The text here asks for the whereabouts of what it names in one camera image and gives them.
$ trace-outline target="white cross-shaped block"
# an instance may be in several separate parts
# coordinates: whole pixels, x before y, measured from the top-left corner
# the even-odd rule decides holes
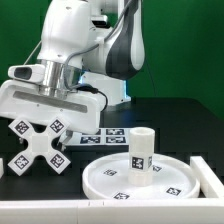
[[[43,133],[36,133],[33,126],[25,119],[14,120],[9,127],[28,142],[28,148],[13,158],[8,166],[21,176],[37,156],[45,157],[47,163],[60,174],[70,161],[59,151],[52,148],[53,139],[59,137],[68,127],[61,118],[53,119]]]

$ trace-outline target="cable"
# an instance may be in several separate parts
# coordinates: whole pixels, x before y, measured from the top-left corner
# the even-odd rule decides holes
[[[29,62],[30,58],[34,55],[34,53],[35,53],[36,50],[40,47],[40,45],[41,45],[41,41],[40,41],[40,42],[37,44],[37,46],[33,49],[33,51],[31,52],[31,54],[29,55],[29,57],[26,59],[26,61],[24,62],[23,65],[26,65],[26,64]]]
[[[103,108],[103,110],[101,112],[103,112],[103,111],[105,111],[107,109],[107,106],[108,106],[107,95],[104,94],[103,92],[99,91],[97,88],[94,88],[91,85],[88,85],[88,86],[83,86],[82,85],[82,86],[78,87],[77,90],[85,91],[85,92],[91,92],[92,94],[97,94],[97,93],[101,94],[102,96],[105,97],[105,100],[106,100],[105,106],[104,106],[104,108]]]
[[[148,61],[148,57],[147,56],[145,56],[145,63],[146,63],[146,67],[147,67],[147,71],[148,71],[149,77],[150,77],[151,82],[152,82],[154,96],[157,97],[156,86],[155,86],[153,74],[152,74],[152,71],[150,69],[150,65],[149,65],[149,61]]]

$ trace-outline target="white round tray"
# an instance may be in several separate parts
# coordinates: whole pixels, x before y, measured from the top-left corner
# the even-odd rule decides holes
[[[129,154],[95,160],[83,172],[83,190],[89,199],[177,199],[198,197],[200,184],[187,164],[153,155],[153,181],[136,187],[128,181]]]

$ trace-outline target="white cylinder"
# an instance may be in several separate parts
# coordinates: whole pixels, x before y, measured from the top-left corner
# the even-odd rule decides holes
[[[152,182],[152,156],[154,153],[155,131],[151,128],[132,128],[129,136],[129,183],[149,186]]]

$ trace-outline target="black tabletop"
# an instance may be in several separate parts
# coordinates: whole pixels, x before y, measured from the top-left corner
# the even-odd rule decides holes
[[[72,200],[85,199],[82,172],[102,156],[127,152],[128,146],[70,146],[64,154],[72,161],[58,175],[44,158],[21,177],[8,162],[26,148],[8,128],[11,120],[0,118],[0,158],[4,175],[0,179],[0,200]],[[136,98],[130,107],[103,112],[102,128],[150,127],[156,131],[155,152],[189,164],[190,156],[202,156],[224,182],[224,122],[202,104],[183,98]]]

